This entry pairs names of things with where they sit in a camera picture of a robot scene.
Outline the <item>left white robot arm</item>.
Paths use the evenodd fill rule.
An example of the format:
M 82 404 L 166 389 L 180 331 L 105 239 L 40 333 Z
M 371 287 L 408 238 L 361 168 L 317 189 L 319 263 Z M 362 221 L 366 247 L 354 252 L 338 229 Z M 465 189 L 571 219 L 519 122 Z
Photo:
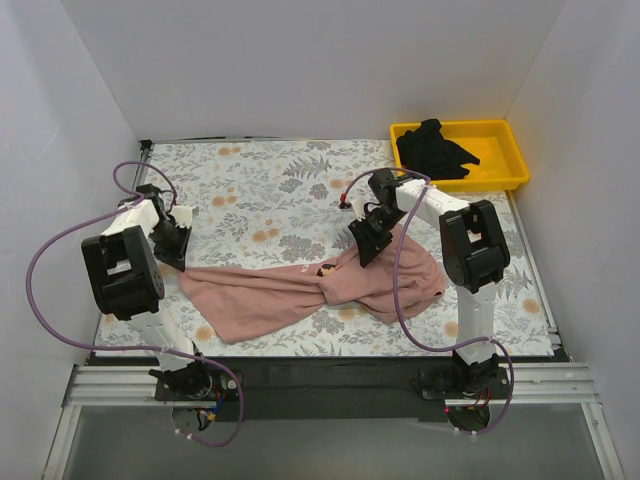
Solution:
M 159 368 L 150 375 L 173 393 L 193 400 L 212 390 L 213 377 L 195 358 L 199 350 L 161 311 L 165 285 L 160 264 L 186 267 L 195 209 L 164 203 L 163 191 L 144 184 L 121 202 L 125 211 L 81 250 L 99 310 L 135 330 L 154 354 Z

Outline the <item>pink t shirt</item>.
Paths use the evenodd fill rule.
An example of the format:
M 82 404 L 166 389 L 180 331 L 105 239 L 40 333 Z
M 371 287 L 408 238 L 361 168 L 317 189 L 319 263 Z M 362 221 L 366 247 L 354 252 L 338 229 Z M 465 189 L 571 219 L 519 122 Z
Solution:
M 415 317 L 445 294 L 446 279 L 434 257 L 404 238 L 394 266 L 402 226 L 392 243 L 361 267 L 355 245 L 314 264 L 268 269 L 195 267 L 177 274 L 182 292 L 227 344 L 255 339 L 291 326 L 324 306 L 356 302 L 380 322 L 397 321 L 393 272 L 398 272 L 400 307 Z

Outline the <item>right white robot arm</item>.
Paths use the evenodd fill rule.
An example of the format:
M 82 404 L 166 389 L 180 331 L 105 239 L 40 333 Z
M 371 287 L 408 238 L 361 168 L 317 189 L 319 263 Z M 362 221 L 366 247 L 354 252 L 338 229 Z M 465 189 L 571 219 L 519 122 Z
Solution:
M 349 229 L 361 266 L 390 245 L 403 248 L 405 238 L 391 232 L 396 225 L 407 229 L 418 218 L 437 229 L 444 269 L 456 287 L 458 334 L 448 349 L 450 373 L 434 375 L 433 384 L 438 390 L 450 386 L 469 398 L 487 391 L 501 370 L 498 356 L 506 351 L 494 337 L 494 314 L 497 287 L 510 264 L 494 205 L 452 197 L 427 176 L 403 168 L 378 168 L 364 176 L 376 204 L 357 206 L 346 194 L 340 197 L 341 208 L 356 214 Z

